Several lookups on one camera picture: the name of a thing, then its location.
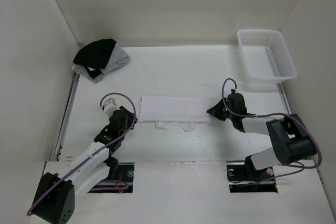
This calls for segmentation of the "white tank top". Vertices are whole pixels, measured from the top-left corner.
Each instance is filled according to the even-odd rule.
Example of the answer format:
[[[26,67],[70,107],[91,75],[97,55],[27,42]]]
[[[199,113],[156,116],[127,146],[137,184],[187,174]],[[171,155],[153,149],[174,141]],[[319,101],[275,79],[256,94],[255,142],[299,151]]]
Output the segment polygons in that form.
[[[155,123],[160,129],[179,126],[185,132],[197,124],[208,124],[212,101],[206,97],[170,97],[144,95],[140,102],[139,122]]]

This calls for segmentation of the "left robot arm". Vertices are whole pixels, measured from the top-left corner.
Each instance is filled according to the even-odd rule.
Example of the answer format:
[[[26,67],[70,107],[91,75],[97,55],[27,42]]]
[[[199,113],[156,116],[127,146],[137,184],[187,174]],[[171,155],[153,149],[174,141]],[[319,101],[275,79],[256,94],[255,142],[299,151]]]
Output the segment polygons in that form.
[[[119,162],[113,154],[137,122],[135,113],[121,106],[91,145],[71,164],[57,173],[42,175],[27,215],[48,223],[67,223],[74,214],[76,200],[103,180],[113,181]]]

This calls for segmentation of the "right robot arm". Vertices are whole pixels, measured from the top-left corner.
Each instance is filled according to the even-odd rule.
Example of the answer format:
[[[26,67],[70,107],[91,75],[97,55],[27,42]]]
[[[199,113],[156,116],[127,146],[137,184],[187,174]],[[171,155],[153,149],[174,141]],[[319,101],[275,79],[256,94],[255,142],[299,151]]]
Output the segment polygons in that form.
[[[275,178],[274,166],[289,166],[317,154],[316,145],[296,114],[258,116],[248,113],[242,94],[232,92],[222,98],[207,113],[220,121],[231,121],[242,133],[257,133],[269,137],[271,147],[245,158],[240,165],[227,165],[230,182],[263,182]]]

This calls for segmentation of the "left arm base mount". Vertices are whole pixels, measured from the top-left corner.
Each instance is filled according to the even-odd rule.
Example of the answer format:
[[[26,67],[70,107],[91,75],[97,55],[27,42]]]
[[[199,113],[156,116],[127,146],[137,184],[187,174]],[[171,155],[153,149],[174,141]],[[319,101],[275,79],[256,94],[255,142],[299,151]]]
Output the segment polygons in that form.
[[[105,163],[110,169],[108,176],[89,193],[133,193],[135,163],[119,163],[114,157],[109,157]]]

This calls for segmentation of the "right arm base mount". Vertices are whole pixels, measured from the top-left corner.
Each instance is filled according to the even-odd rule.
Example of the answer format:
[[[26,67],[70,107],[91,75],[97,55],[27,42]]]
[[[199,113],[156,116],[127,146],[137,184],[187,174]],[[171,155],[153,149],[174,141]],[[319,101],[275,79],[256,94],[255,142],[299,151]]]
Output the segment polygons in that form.
[[[226,168],[231,193],[278,192],[272,167],[256,170],[244,162],[229,162]]]

